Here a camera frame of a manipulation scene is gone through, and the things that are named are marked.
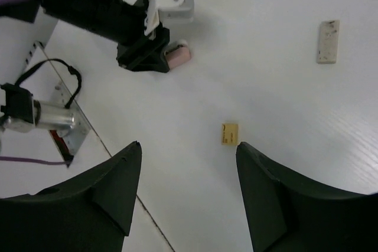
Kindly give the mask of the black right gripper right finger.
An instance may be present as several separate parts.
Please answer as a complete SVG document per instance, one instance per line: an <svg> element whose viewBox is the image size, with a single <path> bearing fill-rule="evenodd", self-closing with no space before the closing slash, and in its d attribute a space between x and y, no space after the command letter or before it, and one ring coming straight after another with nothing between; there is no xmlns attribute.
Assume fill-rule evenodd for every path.
<svg viewBox="0 0 378 252"><path fill-rule="evenodd" d="M254 251L377 251L377 194L320 183L246 142L236 163Z"/></svg>

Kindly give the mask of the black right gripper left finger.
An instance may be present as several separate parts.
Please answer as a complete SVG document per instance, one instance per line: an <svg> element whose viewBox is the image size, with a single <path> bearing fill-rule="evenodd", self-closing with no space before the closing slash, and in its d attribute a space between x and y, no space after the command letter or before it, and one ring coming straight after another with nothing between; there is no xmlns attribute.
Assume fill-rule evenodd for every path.
<svg viewBox="0 0 378 252"><path fill-rule="evenodd" d="M121 251L131 230L142 148L35 195L1 200L1 251Z"/></svg>

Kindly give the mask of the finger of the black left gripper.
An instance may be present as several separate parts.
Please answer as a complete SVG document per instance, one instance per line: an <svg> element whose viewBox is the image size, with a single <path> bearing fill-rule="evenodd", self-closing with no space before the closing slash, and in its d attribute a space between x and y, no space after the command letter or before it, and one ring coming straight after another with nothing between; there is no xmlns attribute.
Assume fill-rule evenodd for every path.
<svg viewBox="0 0 378 252"><path fill-rule="evenodd" d="M164 48L170 42L169 29L158 29L155 38L143 36L130 46L118 44L116 60L119 67L133 72L170 71L164 55Z"/></svg>

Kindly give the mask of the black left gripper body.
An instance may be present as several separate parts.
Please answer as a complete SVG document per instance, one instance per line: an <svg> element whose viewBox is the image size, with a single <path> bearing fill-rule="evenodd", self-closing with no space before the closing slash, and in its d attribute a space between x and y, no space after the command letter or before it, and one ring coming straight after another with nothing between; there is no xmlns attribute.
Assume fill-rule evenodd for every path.
<svg viewBox="0 0 378 252"><path fill-rule="evenodd" d="M149 0L129 4L124 0L42 0L49 16L121 45L150 40L145 35Z"/></svg>

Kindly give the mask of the metal mounting plate left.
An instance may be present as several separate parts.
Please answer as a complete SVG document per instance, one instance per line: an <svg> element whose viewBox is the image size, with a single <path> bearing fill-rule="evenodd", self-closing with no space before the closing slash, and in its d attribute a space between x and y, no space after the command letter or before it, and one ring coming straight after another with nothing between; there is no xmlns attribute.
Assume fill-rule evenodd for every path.
<svg viewBox="0 0 378 252"><path fill-rule="evenodd" d="M91 130L89 121L75 101L69 109L64 107L70 97L66 85L59 81L51 97L58 111L53 116L56 129L49 130L49 133L66 164L73 161Z"/></svg>

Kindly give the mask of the tan eraser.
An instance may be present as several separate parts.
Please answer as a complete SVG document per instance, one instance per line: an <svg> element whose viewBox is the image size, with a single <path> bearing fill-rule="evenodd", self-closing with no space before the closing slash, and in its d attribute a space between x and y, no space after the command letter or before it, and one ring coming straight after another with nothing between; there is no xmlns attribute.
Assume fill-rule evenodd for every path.
<svg viewBox="0 0 378 252"><path fill-rule="evenodd" d="M237 123L223 123L221 126L221 144L237 146L239 142L239 125Z"/></svg>

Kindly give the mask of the grey brown eraser block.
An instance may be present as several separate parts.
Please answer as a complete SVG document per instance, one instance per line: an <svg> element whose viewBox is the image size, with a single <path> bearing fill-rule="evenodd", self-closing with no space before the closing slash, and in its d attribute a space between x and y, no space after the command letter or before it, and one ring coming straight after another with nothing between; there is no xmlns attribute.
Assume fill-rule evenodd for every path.
<svg viewBox="0 0 378 252"><path fill-rule="evenodd" d="M318 64L335 64L338 55L338 38L340 33L340 21L323 21L320 24L318 37Z"/></svg>

